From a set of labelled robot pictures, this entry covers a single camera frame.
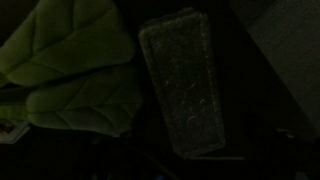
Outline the green plush leaf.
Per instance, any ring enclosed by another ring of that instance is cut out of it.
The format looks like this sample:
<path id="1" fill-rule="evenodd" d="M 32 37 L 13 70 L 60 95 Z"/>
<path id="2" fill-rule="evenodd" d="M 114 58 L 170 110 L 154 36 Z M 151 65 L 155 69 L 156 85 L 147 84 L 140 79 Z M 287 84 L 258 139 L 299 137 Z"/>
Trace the green plush leaf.
<path id="1" fill-rule="evenodd" d="M 113 0 L 39 0 L 0 49 L 1 117 L 117 137 L 142 105 L 135 43 Z"/>

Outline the dark block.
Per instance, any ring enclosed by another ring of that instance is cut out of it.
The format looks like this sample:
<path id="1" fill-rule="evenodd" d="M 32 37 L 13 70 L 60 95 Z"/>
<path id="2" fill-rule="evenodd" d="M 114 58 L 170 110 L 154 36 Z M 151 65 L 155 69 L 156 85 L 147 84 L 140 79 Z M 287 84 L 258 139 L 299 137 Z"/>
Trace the dark block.
<path id="1" fill-rule="evenodd" d="M 225 145 L 209 18 L 193 8 L 153 19 L 139 32 L 174 152 L 191 158 Z"/>

